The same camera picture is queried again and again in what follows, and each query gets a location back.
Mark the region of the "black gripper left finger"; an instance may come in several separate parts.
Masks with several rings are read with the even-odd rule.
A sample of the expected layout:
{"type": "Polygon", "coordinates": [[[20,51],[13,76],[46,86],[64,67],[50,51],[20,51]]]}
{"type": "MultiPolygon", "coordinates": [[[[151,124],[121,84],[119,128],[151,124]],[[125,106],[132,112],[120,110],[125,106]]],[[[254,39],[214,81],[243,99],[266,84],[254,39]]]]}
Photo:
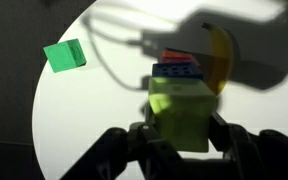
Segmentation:
{"type": "Polygon", "coordinates": [[[147,122],[132,123],[129,131],[109,128],[60,180],[116,180],[136,161],[145,180],[180,180],[184,162],[169,141],[147,122]]]}

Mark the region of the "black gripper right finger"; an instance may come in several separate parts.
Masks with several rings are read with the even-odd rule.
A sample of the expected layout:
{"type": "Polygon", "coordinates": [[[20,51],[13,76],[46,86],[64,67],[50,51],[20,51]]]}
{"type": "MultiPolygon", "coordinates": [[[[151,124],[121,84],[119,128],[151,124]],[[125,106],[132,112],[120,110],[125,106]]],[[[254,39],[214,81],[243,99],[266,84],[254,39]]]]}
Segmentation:
{"type": "Polygon", "coordinates": [[[272,130],[258,135],[227,123],[217,112],[210,118],[209,139],[221,159],[212,159],[209,171],[220,180],[288,180],[288,136],[272,130]]]}

